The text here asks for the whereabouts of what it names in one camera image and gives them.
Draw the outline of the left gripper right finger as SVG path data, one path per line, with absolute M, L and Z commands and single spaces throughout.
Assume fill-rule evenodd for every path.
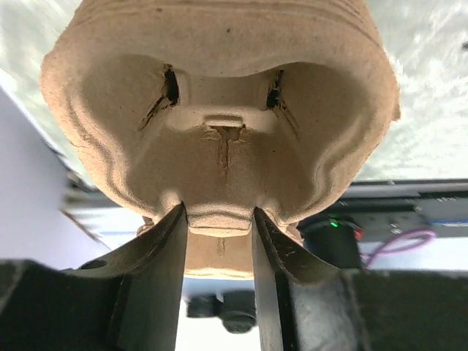
M 467 274 L 329 265 L 254 210 L 263 350 L 465 350 Z

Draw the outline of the brown pulp cup carrier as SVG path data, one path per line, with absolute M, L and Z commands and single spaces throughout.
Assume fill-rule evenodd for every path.
M 107 197 L 185 205 L 194 278 L 252 278 L 254 209 L 299 241 L 400 116 L 364 1 L 83 1 L 40 89 Z

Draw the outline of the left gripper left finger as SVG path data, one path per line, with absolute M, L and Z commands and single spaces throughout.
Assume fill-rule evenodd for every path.
M 77 269 L 1 261 L 3 350 L 173 350 L 185 208 Z

